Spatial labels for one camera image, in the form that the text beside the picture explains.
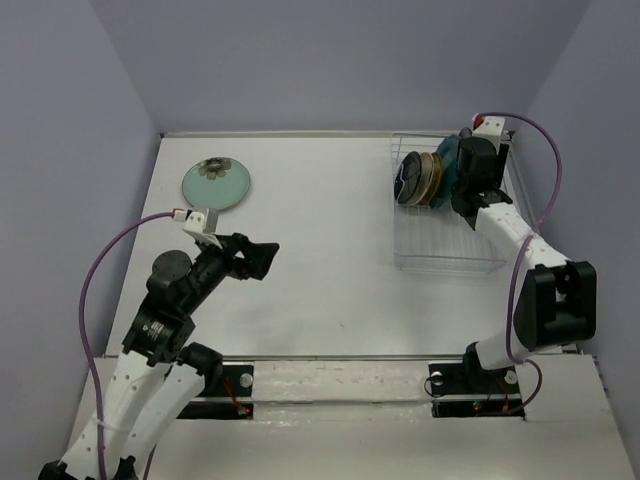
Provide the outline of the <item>teal scalloped plate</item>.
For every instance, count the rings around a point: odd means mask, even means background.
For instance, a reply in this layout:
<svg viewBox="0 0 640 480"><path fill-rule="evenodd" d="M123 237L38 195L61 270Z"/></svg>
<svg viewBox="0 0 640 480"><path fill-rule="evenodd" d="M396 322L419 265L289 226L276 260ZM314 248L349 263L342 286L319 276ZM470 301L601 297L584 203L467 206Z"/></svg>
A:
<svg viewBox="0 0 640 480"><path fill-rule="evenodd" d="M435 153L442 161L442 175L434 198L430 201L431 208L440 208L451 200L452 188L457 179L458 150L461 137L449 135L437 147Z"/></svg>

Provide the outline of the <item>brown rimmed cream plate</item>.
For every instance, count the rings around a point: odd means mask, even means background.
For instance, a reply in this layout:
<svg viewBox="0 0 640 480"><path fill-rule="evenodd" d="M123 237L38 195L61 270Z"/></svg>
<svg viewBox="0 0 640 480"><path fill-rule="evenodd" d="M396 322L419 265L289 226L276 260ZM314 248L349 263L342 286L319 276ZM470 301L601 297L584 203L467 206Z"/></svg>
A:
<svg viewBox="0 0 640 480"><path fill-rule="evenodd" d="M473 132L469 127L464 127L459 132L459 136L461 139L470 138L472 135L473 135Z"/></svg>

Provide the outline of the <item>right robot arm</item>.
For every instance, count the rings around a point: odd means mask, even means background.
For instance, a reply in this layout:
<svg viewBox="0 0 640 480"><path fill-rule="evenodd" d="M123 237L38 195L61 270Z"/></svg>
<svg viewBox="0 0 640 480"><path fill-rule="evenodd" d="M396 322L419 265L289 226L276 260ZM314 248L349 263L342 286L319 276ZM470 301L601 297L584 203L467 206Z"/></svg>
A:
<svg viewBox="0 0 640 480"><path fill-rule="evenodd" d="M591 339L596 332L597 273L549 245L502 190L506 148L471 136L460 141L452 206L508 261L511 280L502 332L469 345L462 384L482 392L506 369L552 347Z"/></svg>

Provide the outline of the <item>yellow amber plate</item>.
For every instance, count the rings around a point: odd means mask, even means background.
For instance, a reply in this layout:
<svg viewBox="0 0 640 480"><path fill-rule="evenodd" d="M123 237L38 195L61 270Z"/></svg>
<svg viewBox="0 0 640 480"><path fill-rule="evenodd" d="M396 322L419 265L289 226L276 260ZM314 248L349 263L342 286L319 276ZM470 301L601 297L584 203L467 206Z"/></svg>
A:
<svg viewBox="0 0 640 480"><path fill-rule="evenodd" d="M431 154L432 159L432 175L430 177L429 185L425 196L423 198L423 205L428 205L436 196L441 184L443 176L443 162L441 157L437 153Z"/></svg>

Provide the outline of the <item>cream plate with black spot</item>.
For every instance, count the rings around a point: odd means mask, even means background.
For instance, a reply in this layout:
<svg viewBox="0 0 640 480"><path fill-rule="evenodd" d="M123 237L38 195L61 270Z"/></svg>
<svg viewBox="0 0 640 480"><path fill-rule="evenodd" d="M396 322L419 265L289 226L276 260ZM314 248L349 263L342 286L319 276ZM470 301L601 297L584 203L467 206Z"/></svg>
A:
<svg viewBox="0 0 640 480"><path fill-rule="evenodd" d="M423 198L427 191L430 177L432 175L432 159L429 152L422 152L419 154L420 158L420 176L417 187L409 201L410 205L423 205Z"/></svg>

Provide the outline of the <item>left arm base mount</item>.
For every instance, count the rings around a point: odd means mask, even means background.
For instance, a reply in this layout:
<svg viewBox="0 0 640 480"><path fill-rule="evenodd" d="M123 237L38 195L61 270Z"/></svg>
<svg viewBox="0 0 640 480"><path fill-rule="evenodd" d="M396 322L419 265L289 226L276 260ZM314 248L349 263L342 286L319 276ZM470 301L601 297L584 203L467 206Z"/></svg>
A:
<svg viewBox="0 0 640 480"><path fill-rule="evenodd" d="M254 366L224 364L221 379L209 384L178 415L180 420L252 420Z"/></svg>

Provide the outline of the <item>light green floral plate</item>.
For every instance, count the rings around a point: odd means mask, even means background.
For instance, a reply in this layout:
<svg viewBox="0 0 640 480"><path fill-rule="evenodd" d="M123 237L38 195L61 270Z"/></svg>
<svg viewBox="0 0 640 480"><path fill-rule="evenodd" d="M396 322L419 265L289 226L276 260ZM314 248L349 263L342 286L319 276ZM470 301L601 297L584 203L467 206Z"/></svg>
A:
<svg viewBox="0 0 640 480"><path fill-rule="evenodd" d="M181 190L194 208L225 210L234 207L249 192L247 168L230 157L210 157L193 165L184 175Z"/></svg>

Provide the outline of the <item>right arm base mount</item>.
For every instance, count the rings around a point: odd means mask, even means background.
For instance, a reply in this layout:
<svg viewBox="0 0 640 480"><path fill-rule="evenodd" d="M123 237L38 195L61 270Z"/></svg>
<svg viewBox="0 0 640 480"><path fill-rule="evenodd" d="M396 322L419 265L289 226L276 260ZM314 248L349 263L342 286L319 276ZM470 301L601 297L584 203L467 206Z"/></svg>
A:
<svg viewBox="0 0 640 480"><path fill-rule="evenodd" d="M525 416L513 367L471 374L461 362L432 363L423 389L435 418Z"/></svg>

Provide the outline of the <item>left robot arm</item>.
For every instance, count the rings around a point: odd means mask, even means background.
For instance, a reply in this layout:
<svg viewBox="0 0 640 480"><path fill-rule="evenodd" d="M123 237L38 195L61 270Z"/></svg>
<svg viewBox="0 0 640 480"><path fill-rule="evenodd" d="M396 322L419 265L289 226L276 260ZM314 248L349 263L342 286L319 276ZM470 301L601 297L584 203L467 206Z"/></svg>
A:
<svg viewBox="0 0 640 480"><path fill-rule="evenodd" d="M223 357L191 342L192 315L226 278L261 280L280 246L234 233L199 243L196 258L160 254L147 294L124 337L96 409L72 447L47 463L42 479L137 479L168 426L198 394L221 383Z"/></svg>

